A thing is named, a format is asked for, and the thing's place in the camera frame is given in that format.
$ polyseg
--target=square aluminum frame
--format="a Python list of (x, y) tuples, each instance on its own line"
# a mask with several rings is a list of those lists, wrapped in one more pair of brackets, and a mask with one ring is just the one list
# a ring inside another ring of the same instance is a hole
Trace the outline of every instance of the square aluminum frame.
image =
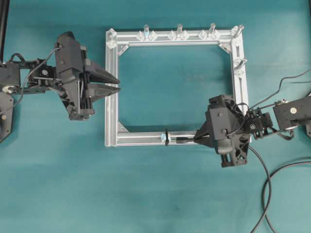
[[(139, 32), (116, 32), (110, 29), (106, 32), (106, 70), (118, 79), (119, 57), (130, 47), (143, 46), (188, 46), (217, 45), (230, 55), (233, 95), (236, 103), (248, 104), (248, 93), (245, 73), (246, 59), (244, 57), (243, 25), (228, 30), (217, 30), (212, 23), (208, 30), (183, 30), (182, 24), (176, 31), (149, 31), (145, 25)], [(143, 146), (165, 145), (165, 132), (129, 132), (119, 122), (118, 93), (105, 99), (105, 146)], [(240, 106), (246, 113), (246, 106)], [(169, 132), (170, 145), (176, 144), (177, 137), (193, 138), (196, 131)]]

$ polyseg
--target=black cable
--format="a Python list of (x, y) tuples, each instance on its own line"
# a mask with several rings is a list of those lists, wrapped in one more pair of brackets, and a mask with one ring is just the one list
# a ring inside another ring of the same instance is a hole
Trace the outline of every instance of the black cable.
[[(271, 179), (272, 177), (274, 177), (279, 171), (284, 170), (284, 169), (286, 169), (286, 168), (288, 168), (288, 167), (300, 166), (300, 165), (306, 165), (306, 164), (311, 164), (311, 161), (297, 162), (297, 163), (291, 163), (291, 164), (287, 164), (287, 165), (281, 166), (280, 168), (278, 168), (277, 170), (275, 170), (274, 172), (271, 173), (270, 179)], [(265, 182), (265, 184), (264, 184), (264, 186), (263, 186), (263, 188), (262, 188), (262, 193), (261, 193), (261, 203), (262, 203), (263, 209), (266, 209), (266, 207), (267, 207), (267, 206), (265, 206), (265, 200), (264, 200), (264, 196), (265, 196), (265, 192), (266, 192), (267, 183), (268, 183), (268, 180), (266, 180), (266, 182)], [(266, 218), (266, 221), (267, 221), (267, 223), (268, 223), (270, 229), (272, 230), (272, 232), (277, 233), (277, 231), (275, 230), (275, 228), (272, 226), (269, 217), (266, 215), (265, 218)]]
[(9, 62), (12, 62), (12, 61), (14, 60), (14, 57), (18, 57), (18, 58), (20, 59), (21, 62), (25, 62), (25, 59), (24, 59), (23, 55), (21, 55), (20, 53), (14, 53), (14, 54), (11, 56)]
[(269, 197), (268, 197), (268, 201), (267, 201), (267, 204), (265, 206), (265, 208), (263, 208), (263, 213), (260, 217), (260, 219), (258, 220), (257, 224), (255, 225), (255, 227), (252, 229), (251, 233), (254, 233), (257, 228), (259, 227), (259, 225), (262, 223), (263, 221), (263, 218), (265, 217), (266, 213), (267, 213), (267, 210), (269, 208), (269, 204), (270, 204), (270, 200), (271, 200), (271, 195), (272, 195), (272, 186), (271, 186), (271, 179), (270, 179), (270, 175), (269, 175), (269, 171), (267, 169), (267, 166), (266, 164), (264, 163), (262, 157), (258, 154), (258, 152), (252, 148), (252, 147), (249, 147), (249, 149), (257, 156), (257, 158), (260, 160), (265, 172), (266, 172), (266, 175), (267, 175), (267, 182), (269, 184)]
[(305, 75), (306, 73), (308, 73), (309, 71), (311, 71), (311, 69), (308, 69), (308, 70), (306, 70), (305, 72), (303, 72), (303, 73), (301, 73), (301, 74), (298, 74), (298, 75), (296, 75), (296, 76), (290, 76), (290, 77), (284, 77), (284, 78), (282, 78), (281, 81), (280, 81), (280, 84), (279, 84), (279, 86), (278, 86), (278, 90), (277, 90), (275, 93), (269, 95), (269, 96), (268, 96), (267, 98), (265, 98), (264, 100), (262, 100), (262, 101), (256, 103), (255, 105), (253, 105), (252, 107), (250, 107), (250, 109), (253, 109), (253, 108), (256, 107), (257, 105), (259, 105), (259, 104), (261, 104), (261, 103), (263, 103), (263, 102), (266, 102), (266, 101), (267, 101), (268, 99), (270, 99), (272, 96), (274, 96), (274, 95), (276, 95), (277, 93), (279, 93), (280, 90), (281, 90), (282, 83), (283, 83), (283, 81), (284, 81), (285, 79), (295, 79), (295, 78), (299, 78), (299, 77)]
[[(239, 104), (235, 104), (234, 106), (239, 106), (239, 105), (245, 105), (247, 107), (247, 111), (248, 111), (248, 109), (249, 109), (248, 104), (242, 102), (242, 103), (239, 103)], [(246, 117), (245, 116), (243, 116), (242, 124), (237, 129), (235, 129), (234, 131), (232, 131), (230, 133), (227, 133), (227, 136), (231, 136), (231, 135), (235, 134), (244, 125), (244, 123), (246, 121)]]
[(24, 79), (23, 85), (22, 85), (22, 87), (21, 87), (20, 98), (18, 99), (18, 101), (17, 101), (15, 104), (13, 104), (13, 106), (11, 106), (11, 107), (9, 107), (9, 108), (7, 108), (7, 109), (1, 111), (1, 112), (0, 112), (0, 115), (3, 114), (3, 113), (5, 113), (5, 112), (7, 112), (7, 111), (9, 111), (10, 109), (14, 108), (16, 105), (18, 105), (18, 104), (21, 102), (21, 100), (23, 99), (23, 96), (24, 96), (24, 88), (25, 88), (26, 82), (28, 81), (29, 76), (30, 76), (31, 74), (33, 74), (33, 73), (34, 73), (37, 69), (39, 69), (41, 66), (43, 66), (43, 64), (45, 64), (45, 63), (50, 59), (50, 57), (52, 56), (52, 54), (53, 54), (56, 50), (59, 50), (59, 48), (53, 49), (45, 60), (43, 60), (38, 66), (36, 66), (33, 70), (31, 70), (31, 71), (27, 74), (27, 76), (26, 76), (25, 79)]

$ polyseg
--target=metal peg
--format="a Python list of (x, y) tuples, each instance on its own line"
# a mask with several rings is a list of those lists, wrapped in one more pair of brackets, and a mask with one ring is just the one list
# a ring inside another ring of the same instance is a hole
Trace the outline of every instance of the metal peg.
[(243, 29), (244, 29), (244, 25), (241, 24), (238, 27), (238, 29), (237, 29), (236, 33), (234, 34), (233, 38), (237, 38), (242, 33)]
[(147, 24), (144, 26), (144, 35), (146, 39), (149, 38), (149, 26)]
[(213, 32), (215, 31), (216, 29), (216, 24), (214, 23), (211, 23), (210, 27), (209, 27), (209, 31), (208, 31), (208, 36), (212, 36)]
[(180, 24), (177, 25), (177, 38), (181, 37), (182, 31), (183, 31), (183, 24), (180, 23)]
[(241, 68), (245, 65), (246, 62), (247, 62), (247, 59), (242, 58), (241, 61), (240, 61), (240, 63), (234, 68), (234, 70), (239, 70), (239, 69), (241, 69)]

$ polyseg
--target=teal table surface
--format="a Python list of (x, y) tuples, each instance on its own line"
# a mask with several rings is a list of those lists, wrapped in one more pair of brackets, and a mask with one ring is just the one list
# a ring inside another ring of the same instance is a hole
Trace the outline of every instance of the teal table surface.
[[(307, 0), (11, 0), (5, 60), (15, 52), (45, 58), (59, 34), (73, 31), (104, 66), (110, 28), (201, 29), (213, 22), (245, 26), (250, 104), (276, 91), (282, 77), (311, 67)], [(130, 48), (120, 59), (121, 122), (133, 131), (198, 129), (208, 99), (231, 93), (229, 62), (213, 46)], [(310, 91), (311, 83), (286, 82), (269, 102)], [(199, 145), (105, 148), (104, 100), (94, 108), (89, 121), (69, 121), (54, 92), (25, 96), (15, 108), (13, 132), (0, 144), (0, 233), (251, 231), (265, 181), (252, 152), (246, 166), (221, 168), (214, 150)], [(292, 141), (252, 142), (270, 171), (310, 156), (305, 129), (295, 134)], [(273, 178), (268, 213), (279, 232), (311, 232), (310, 176), (305, 166)], [(270, 232), (265, 222), (258, 232)]]

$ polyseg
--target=metal rod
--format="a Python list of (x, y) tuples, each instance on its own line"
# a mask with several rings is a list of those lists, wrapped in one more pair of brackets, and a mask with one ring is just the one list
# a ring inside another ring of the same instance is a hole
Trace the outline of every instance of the metal rod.
[(0, 60), (3, 62), (6, 23), (8, 21), (10, 0), (2, 0), (0, 5)]

